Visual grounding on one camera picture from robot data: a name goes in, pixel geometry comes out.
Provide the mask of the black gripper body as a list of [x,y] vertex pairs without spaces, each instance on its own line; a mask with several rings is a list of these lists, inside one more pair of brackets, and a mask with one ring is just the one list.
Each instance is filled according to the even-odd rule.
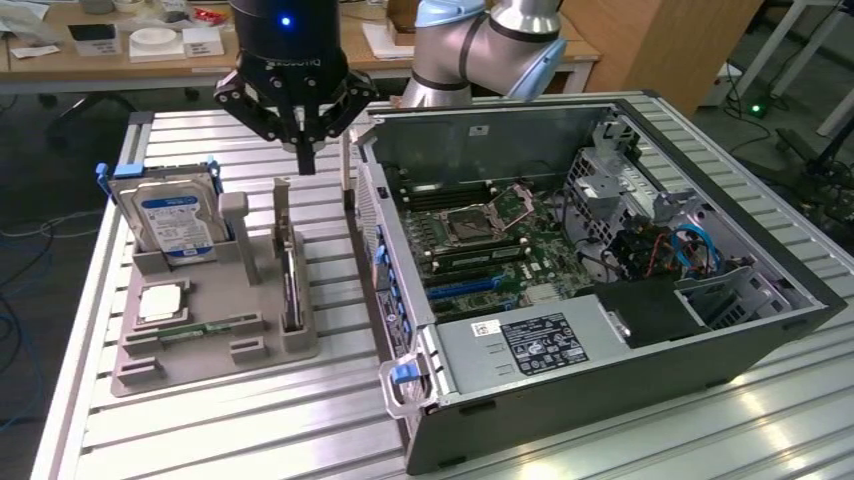
[[331,103],[349,74],[339,3],[243,0],[230,6],[246,83],[278,105]]

